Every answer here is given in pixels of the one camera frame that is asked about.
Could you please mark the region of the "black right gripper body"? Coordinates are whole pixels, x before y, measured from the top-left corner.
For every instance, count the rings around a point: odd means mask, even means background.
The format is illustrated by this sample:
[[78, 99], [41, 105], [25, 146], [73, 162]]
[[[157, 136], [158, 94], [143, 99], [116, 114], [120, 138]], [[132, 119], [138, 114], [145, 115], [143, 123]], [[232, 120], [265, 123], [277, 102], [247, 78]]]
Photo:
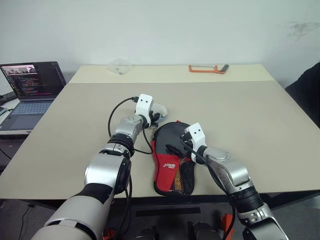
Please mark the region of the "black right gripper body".
[[183, 145], [183, 148], [187, 150], [187, 153], [189, 155], [189, 158], [191, 160], [194, 159], [194, 154], [193, 154], [193, 138], [189, 132], [184, 133], [180, 136], [180, 142]]

